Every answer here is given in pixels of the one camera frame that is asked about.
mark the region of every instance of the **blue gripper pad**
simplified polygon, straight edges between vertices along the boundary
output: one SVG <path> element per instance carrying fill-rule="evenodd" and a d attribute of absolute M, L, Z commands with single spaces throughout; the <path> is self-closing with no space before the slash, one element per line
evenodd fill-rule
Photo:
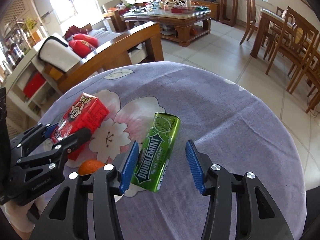
<path fill-rule="evenodd" d="M 198 160 L 198 152 L 193 149 L 192 144 L 190 141 L 186 143 L 186 157 L 187 161 L 191 170 L 191 174 L 193 177 L 193 181 L 195 182 L 196 189 L 200 191 L 201 194 L 205 191 L 204 186 L 204 172 L 202 171 L 202 168 L 200 166 L 199 160 Z"/>
<path fill-rule="evenodd" d="M 136 167 L 139 156 L 139 145 L 137 142 L 134 142 L 130 150 L 129 156 L 125 162 L 125 165 L 121 172 L 121 182 L 119 190 L 122 194 L 129 188 L 131 178 Z"/>

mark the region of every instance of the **tiled floor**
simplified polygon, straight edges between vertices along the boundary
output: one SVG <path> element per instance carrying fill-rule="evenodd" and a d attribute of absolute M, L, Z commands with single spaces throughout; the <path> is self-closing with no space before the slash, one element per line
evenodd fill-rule
<path fill-rule="evenodd" d="M 263 100 L 279 117 L 298 149 L 304 169 L 306 189 L 320 186 L 320 115 L 306 114 L 308 89 L 305 81 L 290 95 L 285 88 L 291 63 L 281 55 L 276 57 L 269 75 L 264 72 L 264 48 L 257 59 L 250 56 L 253 35 L 250 41 L 239 45 L 244 28 L 230 27 L 211 22 L 211 33 L 191 43 L 187 48 L 177 43 L 162 40 L 164 60 L 202 68 L 225 77 Z"/>

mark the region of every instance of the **cardboard box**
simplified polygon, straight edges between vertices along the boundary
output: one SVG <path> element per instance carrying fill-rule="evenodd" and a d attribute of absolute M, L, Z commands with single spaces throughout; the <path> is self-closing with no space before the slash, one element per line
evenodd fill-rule
<path fill-rule="evenodd" d="M 56 144 L 84 127 L 90 129 L 93 134 L 108 114 L 109 110 L 97 97 L 82 93 L 65 113 L 50 138 Z M 84 144 L 78 150 L 70 153 L 68 159 L 75 161 L 83 148 Z"/>

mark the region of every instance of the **wooden coffee table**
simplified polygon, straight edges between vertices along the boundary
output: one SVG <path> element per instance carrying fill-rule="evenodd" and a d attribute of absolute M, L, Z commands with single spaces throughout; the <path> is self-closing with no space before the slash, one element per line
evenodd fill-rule
<path fill-rule="evenodd" d="M 161 34 L 161 38 L 176 41 L 180 46 L 187 47 L 194 39 L 210 33 L 211 18 L 210 10 L 206 11 L 192 11 L 189 13 L 172 13 L 171 11 L 163 9 L 154 9 L 152 11 L 132 13 L 128 12 L 124 14 L 124 20 L 128 30 L 134 27 L 134 22 L 158 22 L 162 24 L 174 25 L 174 28 L 178 32 L 178 36 L 175 34 L 166 36 Z M 194 25 L 197 22 L 203 22 L 203 26 Z M 197 30 L 196 35 L 190 34 L 191 27 Z"/>

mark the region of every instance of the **radiator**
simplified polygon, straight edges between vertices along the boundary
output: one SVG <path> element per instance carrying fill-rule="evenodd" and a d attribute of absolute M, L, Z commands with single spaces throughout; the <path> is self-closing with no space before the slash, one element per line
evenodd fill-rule
<path fill-rule="evenodd" d="M 259 5 L 256 5 L 256 22 L 258 23 L 260 21 L 260 9 L 262 7 Z M 247 22 L 247 1 L 246 0 L 239 0 L 238 2 L 238 20 Z"/>

